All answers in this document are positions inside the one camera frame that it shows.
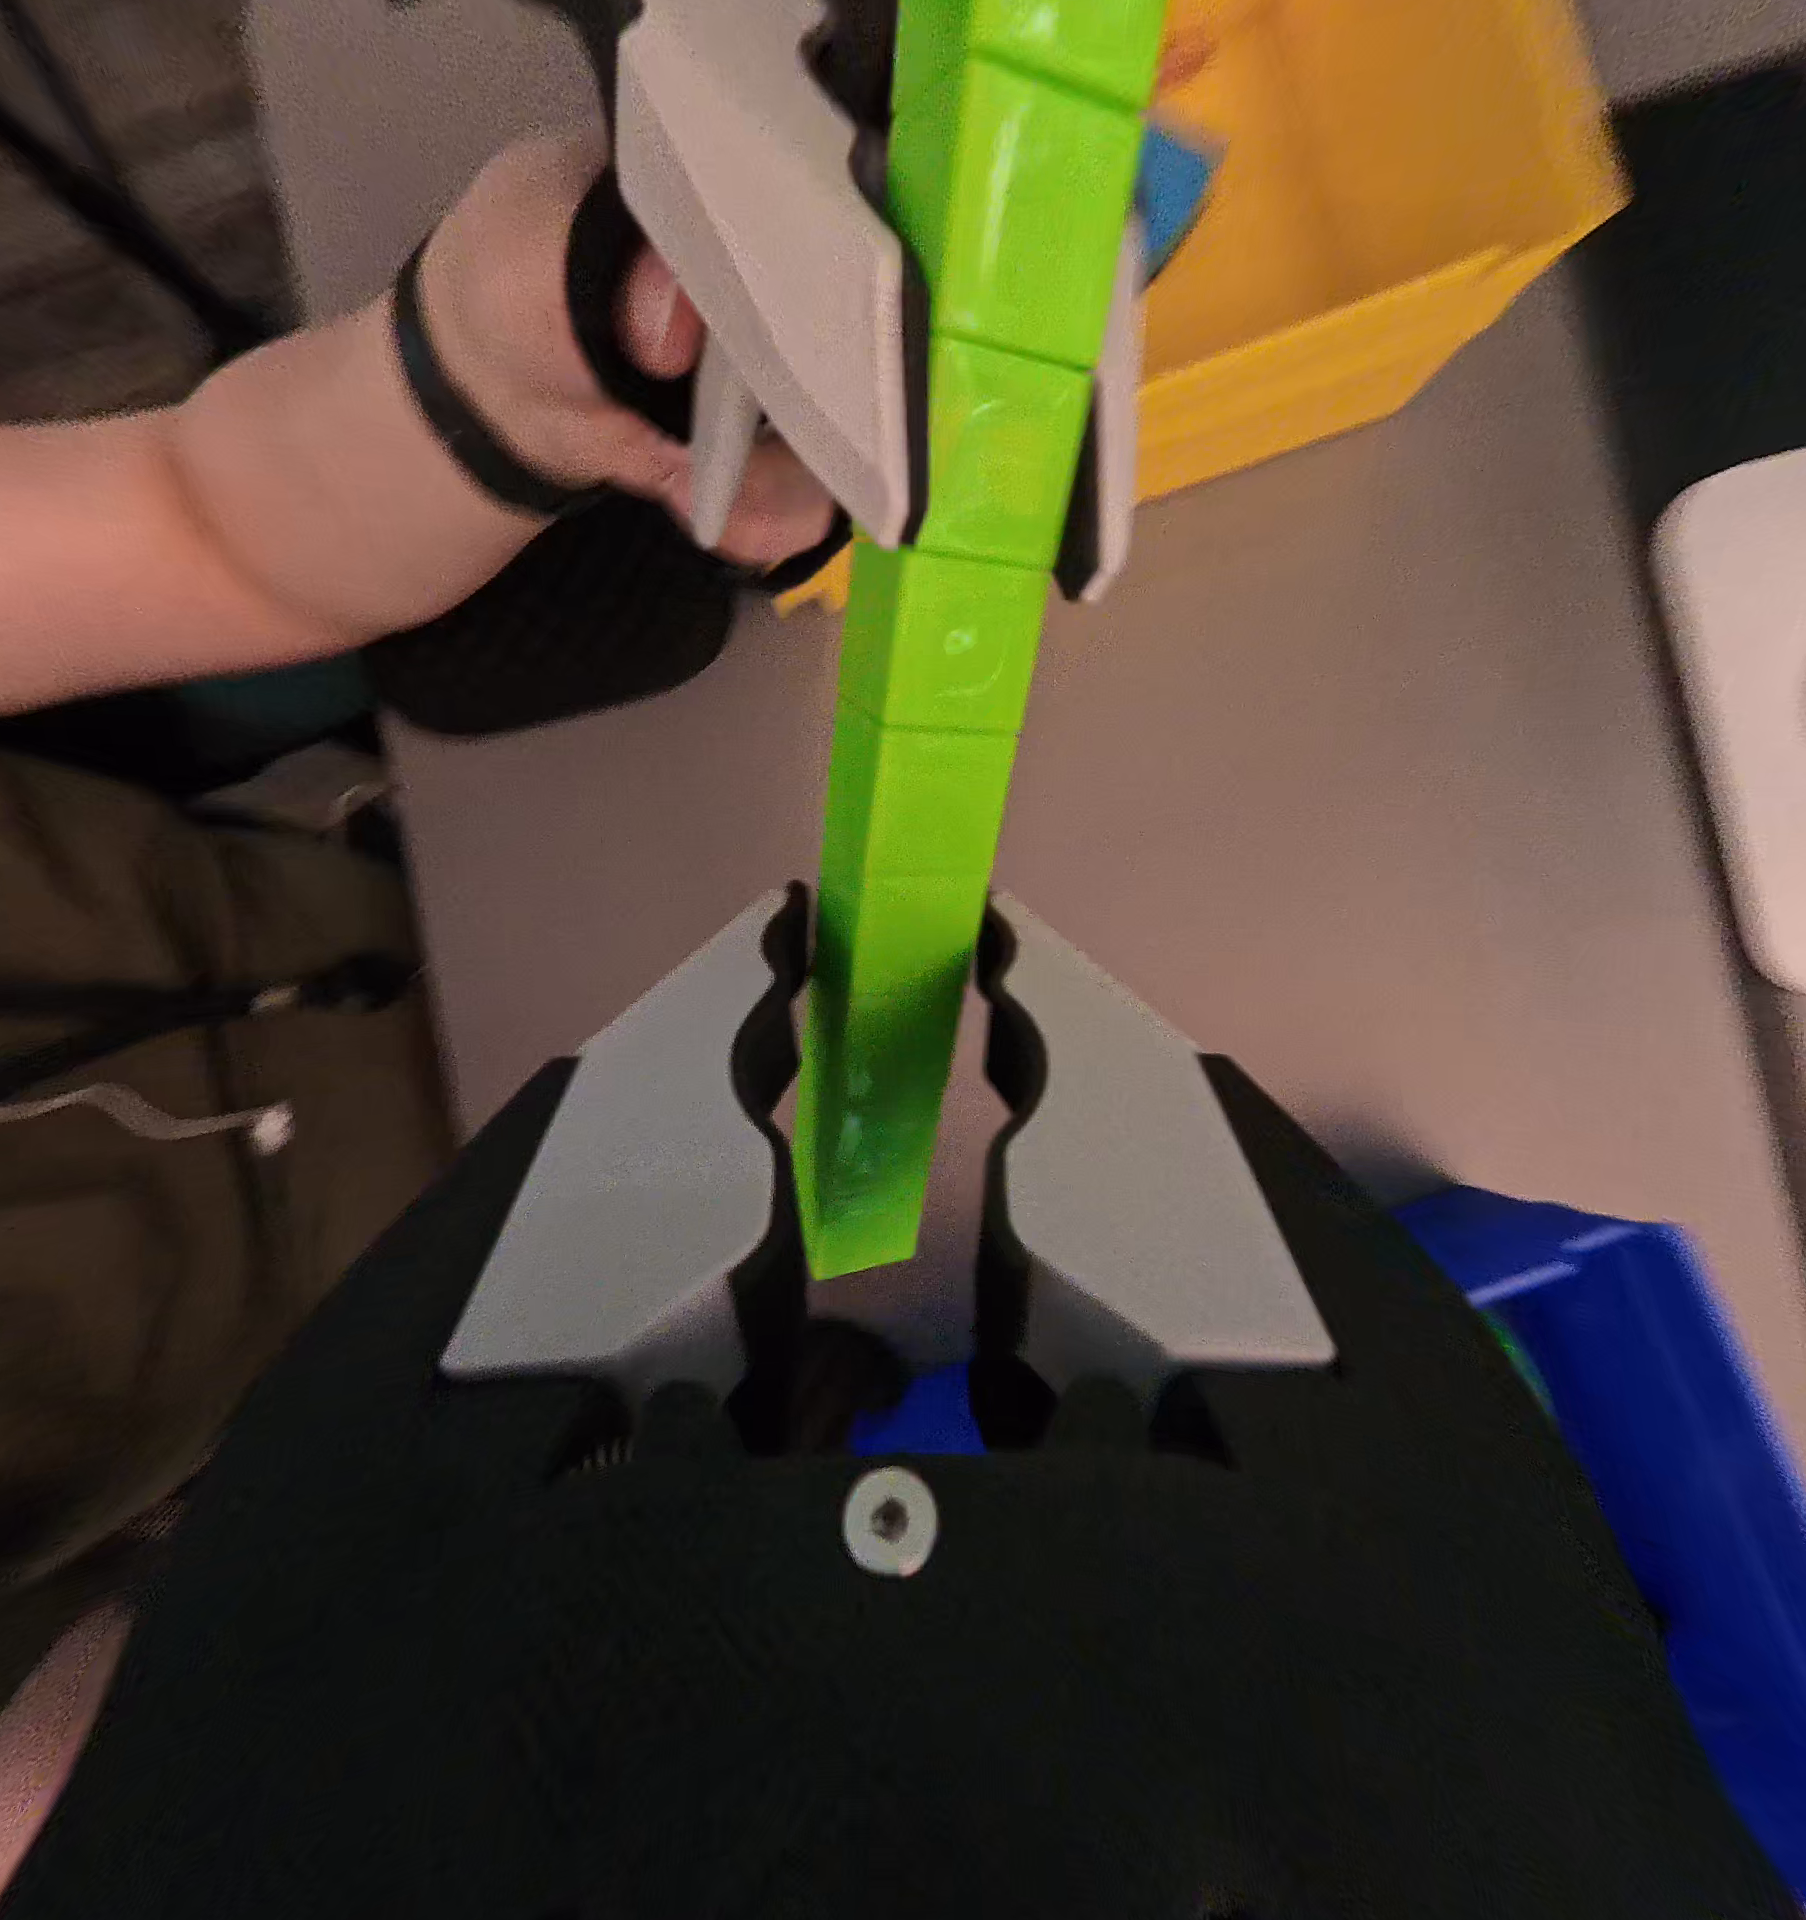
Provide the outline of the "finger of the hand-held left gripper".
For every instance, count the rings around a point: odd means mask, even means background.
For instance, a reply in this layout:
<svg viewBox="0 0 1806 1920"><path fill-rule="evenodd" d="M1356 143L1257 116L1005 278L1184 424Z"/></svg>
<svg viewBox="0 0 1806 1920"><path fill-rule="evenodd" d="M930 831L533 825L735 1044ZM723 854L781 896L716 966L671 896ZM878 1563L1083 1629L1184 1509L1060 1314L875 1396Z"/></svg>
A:
<svg viewBox="0 0 1806 1920"><path fill-rule="evenodd" d="M883 139L810 63L828 4L667 4L694 180L719 238L719 343L851 527L914 542L928 508L930 301L865 195Z"/></svg>
<svg viewBox="0 0 1806 1920"><path fill-rule="evenodd" d="M1067 602L1106 595L1130 559L1136 506L1141 304L1147 229L1122 228L1080 463L1066 508L1053 580Z"/></svg>

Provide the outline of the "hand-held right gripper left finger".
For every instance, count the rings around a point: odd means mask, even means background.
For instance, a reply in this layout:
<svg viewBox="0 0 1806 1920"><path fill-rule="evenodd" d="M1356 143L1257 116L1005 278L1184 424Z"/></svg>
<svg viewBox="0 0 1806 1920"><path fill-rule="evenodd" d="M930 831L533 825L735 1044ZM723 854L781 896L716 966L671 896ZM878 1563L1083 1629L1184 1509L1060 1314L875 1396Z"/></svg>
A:
<svg viewBox="0 0 1806 1920"><path fill-rule="evenodd" d="M739 1283L802 1294L785 1149L809 896L757 896L588 1037L440 1356L458 1382L731 1394Z"/></svg>

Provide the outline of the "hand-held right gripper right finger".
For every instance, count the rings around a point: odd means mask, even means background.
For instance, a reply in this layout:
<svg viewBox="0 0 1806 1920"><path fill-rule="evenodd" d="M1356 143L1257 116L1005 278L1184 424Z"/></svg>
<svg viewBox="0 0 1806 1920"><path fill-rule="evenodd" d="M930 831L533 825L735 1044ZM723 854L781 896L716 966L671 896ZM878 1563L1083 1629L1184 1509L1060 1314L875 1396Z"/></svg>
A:
<svg viewBox="0 0 1806 1920"><path fill-rule="evenodd" d="M978 945L987 1149L974 1357L1156 1402L1209 1369L1320 1372L1337 1341L1195 1042L993 894Z"/></svg>

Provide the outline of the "light blue foam block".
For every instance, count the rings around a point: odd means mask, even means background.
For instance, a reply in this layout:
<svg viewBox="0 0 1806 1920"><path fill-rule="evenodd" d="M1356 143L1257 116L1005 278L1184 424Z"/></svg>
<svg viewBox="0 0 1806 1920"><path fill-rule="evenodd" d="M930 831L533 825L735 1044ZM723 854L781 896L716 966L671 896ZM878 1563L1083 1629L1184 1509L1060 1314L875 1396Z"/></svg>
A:
<svg viewBox="0 0 1806 1920"><path fill-rule="evenodd" d="M1168 271L1200 226L1227 165L1224 134L1150 118L1141 139L1132 212L1140 228L1143 286Z"/></svg>

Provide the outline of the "yellow plastic bin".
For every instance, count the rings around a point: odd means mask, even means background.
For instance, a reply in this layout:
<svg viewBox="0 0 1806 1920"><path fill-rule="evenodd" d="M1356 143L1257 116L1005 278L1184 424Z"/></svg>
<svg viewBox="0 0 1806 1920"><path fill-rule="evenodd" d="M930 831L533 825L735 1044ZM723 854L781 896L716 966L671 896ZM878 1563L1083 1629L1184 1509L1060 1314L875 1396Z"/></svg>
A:
<svg viewBox="0 0 1806 1920"><path fill-rule="evenodd" d="M1626 202L1572 4L899 4L889 215L930 293L919 545L1066 527L1150 139L1193 212L1132 338L1135 499L1401 409Z"/></svg>

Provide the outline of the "green segmented plastic stick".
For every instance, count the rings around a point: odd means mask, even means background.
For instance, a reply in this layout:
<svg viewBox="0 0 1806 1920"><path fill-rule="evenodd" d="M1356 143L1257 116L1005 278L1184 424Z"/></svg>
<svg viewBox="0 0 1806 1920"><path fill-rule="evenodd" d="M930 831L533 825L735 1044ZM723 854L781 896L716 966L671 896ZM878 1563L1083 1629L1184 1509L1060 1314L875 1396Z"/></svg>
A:
<svg viewBox="0 0 1806 1920"><path fill-rule="evenodd" d="M851 549L792 1140L817 1281L917 1249L1165 12L899 10L930 480L914 542Z"/></svg>

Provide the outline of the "person's left forearm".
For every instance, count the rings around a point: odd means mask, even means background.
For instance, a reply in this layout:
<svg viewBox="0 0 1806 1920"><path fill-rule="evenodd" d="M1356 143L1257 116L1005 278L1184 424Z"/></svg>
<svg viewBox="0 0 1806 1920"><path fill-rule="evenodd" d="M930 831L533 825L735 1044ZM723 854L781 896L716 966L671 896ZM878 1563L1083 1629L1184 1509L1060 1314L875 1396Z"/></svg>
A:
<svg viewBox="0 0 1806 1920"><path fill-rule="evenodd" d="M326 661L517 546L401 381L387 305L174 409L0 427L0 715Z"/></svg>

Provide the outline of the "person's right forearm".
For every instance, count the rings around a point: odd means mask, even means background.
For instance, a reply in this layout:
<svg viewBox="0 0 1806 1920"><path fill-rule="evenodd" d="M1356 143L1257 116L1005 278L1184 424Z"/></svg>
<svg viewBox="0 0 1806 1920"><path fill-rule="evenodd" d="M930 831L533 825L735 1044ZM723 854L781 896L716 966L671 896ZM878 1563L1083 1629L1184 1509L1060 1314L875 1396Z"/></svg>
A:
<svg viewBox="0 0 1806 1920"><path fill-rule="evenodd" d="M99 1716L133 1611L115 1601L77 1621L0 1711L0 1895L40 1838Z"/></svg>

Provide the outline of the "person's left hand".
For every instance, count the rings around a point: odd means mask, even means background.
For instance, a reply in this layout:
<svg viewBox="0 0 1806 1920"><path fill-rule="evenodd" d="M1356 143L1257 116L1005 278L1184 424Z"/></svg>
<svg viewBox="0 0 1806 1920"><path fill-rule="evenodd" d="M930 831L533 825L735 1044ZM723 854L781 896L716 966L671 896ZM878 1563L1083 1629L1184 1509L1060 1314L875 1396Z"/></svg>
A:
<svg viewBox="0 0 1806 1920"><path fill-rule="evenodd" d="M527 469L567 488L612 486L691 531L693 456L612 402L577 343L567 256L578 204L601 169L585 133L515 141L438 222L418 268L425 334L452 385ZM673 382L699 371L704 322L641 243L615 295L629 367ZM767 572L819 546L835 503L783 440L759 437L717 553Z"/></svg>

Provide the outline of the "black mesh pad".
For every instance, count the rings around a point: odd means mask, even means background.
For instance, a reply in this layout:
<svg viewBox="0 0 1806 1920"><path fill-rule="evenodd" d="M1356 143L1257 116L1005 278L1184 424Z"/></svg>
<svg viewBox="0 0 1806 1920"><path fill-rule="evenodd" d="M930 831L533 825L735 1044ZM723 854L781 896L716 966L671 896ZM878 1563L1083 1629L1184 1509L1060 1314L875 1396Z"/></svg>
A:
<svg viewBox="0 0 1806 1920"><path fill-rule="evenodd" d="M531 732L685 686L719 658L739 598L669 513L597 492L464 602L371 644L364 670L414 729Z"/></svg>

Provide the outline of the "blue plastic bin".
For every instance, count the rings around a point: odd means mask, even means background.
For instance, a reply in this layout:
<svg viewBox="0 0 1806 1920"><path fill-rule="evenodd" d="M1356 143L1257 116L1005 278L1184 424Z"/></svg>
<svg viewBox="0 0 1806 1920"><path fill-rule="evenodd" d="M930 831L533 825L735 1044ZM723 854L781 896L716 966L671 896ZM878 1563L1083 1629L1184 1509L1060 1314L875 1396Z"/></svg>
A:
<svg viewBox="0 0 1806 1920"><path fill-rule="evenodd" d="M1143 1411L1029 1293L850 1422L953 1497L878 1913L1806 1915L1806 1495L1684 1234L1245 1140Z"/></svg>

